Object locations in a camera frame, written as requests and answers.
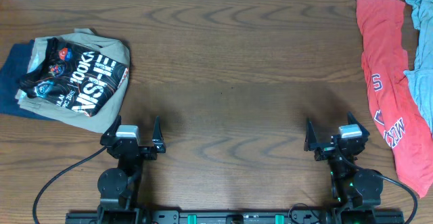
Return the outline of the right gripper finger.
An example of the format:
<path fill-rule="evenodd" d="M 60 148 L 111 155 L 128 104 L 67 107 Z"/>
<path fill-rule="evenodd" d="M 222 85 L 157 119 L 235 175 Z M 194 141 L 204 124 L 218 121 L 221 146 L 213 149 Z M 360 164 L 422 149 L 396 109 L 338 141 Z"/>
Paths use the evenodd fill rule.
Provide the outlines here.
<path fill-rule="evenodd" d="M 306 136 L 304 141 L 304 151 L 314 151 L 317 148 L 317 137 L 314 132 L 313 124 L 308 118 L 306 120 Z"/>
<path fill-rule="evenodd" d="M 347 121 L 349 125 L 357 125 L 362 132 L 362 136 L 369 137 L 369 131 L 355 118 L 352 112 L 347 112 Z"/>

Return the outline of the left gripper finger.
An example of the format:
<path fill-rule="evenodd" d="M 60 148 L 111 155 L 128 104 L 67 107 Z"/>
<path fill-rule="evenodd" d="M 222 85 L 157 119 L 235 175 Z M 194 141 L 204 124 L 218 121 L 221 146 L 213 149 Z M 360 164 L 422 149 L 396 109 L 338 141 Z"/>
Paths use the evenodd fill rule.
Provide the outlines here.
<path fill-rule="evenodd" d="M 121 115 L 118 115 L 114 122 L 109 126 L 106 132 L 102 135 L 102 139 L 109 139 L 116 136 L 116 132 L 121 125 Z"/>
<path fill-rule="evenodd" d="M 166 145 L 164 142 L 164 138 L 162 136 L 159 116 L 157 116 L 155 119 L 154 130 L 152 133 L 152 142 L 154 144 L 154 147 L 155 147 L 157 153 L 165 153 L 166 152 Z"/>

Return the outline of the red printed t-shirt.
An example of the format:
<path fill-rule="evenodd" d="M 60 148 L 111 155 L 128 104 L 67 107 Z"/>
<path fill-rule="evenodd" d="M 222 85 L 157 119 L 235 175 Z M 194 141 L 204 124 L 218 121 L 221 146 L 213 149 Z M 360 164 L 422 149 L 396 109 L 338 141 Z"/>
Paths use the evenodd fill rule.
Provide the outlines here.
<path fill-rule="evenodd" d="M 363 38 L 361 67 L 372 119 L 392 149 L 399 181 L 419 197 L 432 186 L 432 134 L 409 92 L 407 51 L 401 28 L 400 0 L 357 0 L 357 24 Z"/>

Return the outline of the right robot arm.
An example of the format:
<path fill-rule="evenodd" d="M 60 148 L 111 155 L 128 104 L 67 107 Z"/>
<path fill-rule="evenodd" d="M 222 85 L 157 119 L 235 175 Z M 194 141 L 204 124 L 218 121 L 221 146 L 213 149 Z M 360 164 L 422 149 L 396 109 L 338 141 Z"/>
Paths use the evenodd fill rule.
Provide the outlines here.
<path fill-rule="evenodd" d="M 338 201 L 316 215 L 318 223 L 373 223 L 374 208 L 381 204 L 382 179 L 376 171 L 355 164 L 370 133 L 351 112 L 347 121 L 328 142 L 319 142 L 312 122 L 306 121 L 304 151 L 312 151 L 316 161 L 328 163 L 332 197 Z"/>

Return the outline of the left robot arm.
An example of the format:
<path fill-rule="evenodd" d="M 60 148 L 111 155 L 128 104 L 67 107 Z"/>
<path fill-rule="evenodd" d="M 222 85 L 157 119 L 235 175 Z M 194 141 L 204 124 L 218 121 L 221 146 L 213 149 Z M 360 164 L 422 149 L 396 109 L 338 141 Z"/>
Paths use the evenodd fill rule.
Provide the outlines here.
<path fill-rule="evenodd" d="M 152 214 L 137 199 L 142 180 L 143 163 L 156 160 L 166 152 L 166 145 L 156 117 L 152 133 L 152 145 L 140 144 L 139 128 L 122 125 L 117 116 L 101 136 L 100 144 L 107 153 L 118 160 L 115 168 L 104 171 L 97 182 L 101 194 L 97 209 L 98 223 L 151 223 Z"/>

